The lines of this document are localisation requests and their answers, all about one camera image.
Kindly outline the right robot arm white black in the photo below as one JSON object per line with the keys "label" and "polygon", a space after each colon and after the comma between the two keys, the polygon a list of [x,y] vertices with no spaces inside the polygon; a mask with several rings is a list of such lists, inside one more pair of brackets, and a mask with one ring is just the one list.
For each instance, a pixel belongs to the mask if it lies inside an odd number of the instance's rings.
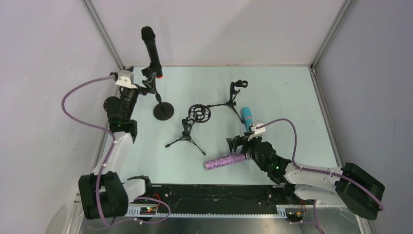
{"label": "right robot arm white black", "polygon": [[347,162],[344,167],[323,168],[295,163],[279,156],[261,137],[227,138],[231,153],[241,148],[276,184],[284,184],[286,198],[318,200],[345,205],[354,214],[375,220],[383,210],[385,186],[364,169]]}

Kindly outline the purple glitter microphone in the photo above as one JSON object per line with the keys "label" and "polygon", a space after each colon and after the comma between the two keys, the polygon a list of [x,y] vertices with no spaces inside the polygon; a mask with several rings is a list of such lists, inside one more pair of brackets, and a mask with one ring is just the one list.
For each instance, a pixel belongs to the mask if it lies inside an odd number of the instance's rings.
{"label": "purple glitter microphone", "polygon": [[247,160],[247,156],[241,153],[230,154],[220,158],[212,159],[204,162],[204,168],[206,170],[212,170],[215,168],[220,168],[223,166],[231,165],[234,163],[242,162]]}

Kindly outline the black microphone orange end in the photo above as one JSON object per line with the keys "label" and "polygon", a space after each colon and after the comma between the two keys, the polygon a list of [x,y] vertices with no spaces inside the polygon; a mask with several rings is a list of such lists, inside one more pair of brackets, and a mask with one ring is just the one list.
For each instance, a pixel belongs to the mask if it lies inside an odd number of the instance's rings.
{"label": "black microphone orange end", "polygon": [[157,52],[156,40],[155,40],[156,35],[153,29],[149,26],[143,27],[141,29],[141,38],[143,42],[145,43],[145,46],[147,48],[147,52],[150,58],[149,66],[141,70],[142,75],[149,78],[152,75],[152,73],[155,72],[157,78],[162,78],[163,77],[162,65],[160,63],[159,55]]}

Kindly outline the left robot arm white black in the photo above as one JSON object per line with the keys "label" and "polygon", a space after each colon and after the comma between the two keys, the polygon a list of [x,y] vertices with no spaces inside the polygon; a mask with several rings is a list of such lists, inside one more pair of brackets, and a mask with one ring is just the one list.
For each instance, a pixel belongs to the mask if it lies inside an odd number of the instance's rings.
{"label": "left robot arm white black", "polygon": [[112,143],[92,172],[81,176],[78,181],[86,219],[124,216],[129,204],[150,189],[147,176],[122,180],[118,174],[138,135],[137,121],[131,118],[137,98],[139,95],[156,94],[158,73],[144,69],[143,74],[146,77],[143,86],[133,82],[132,68],[111,75],[119,87],[119,96],[106,98],[103,108]]}

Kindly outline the black round base mic stand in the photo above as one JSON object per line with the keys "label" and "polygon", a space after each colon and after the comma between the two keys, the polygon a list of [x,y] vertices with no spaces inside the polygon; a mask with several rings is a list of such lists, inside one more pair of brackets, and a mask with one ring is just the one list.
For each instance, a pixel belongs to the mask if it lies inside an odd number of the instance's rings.
{"label": "black round base mic stand", "polygon": [[157,92],[155,95],[155,99],[158,104],[153,109],[153,115],[157,120],[165,121],[170,119],[174,114],[174,107],[168,103],[163,102],[161,95]]}

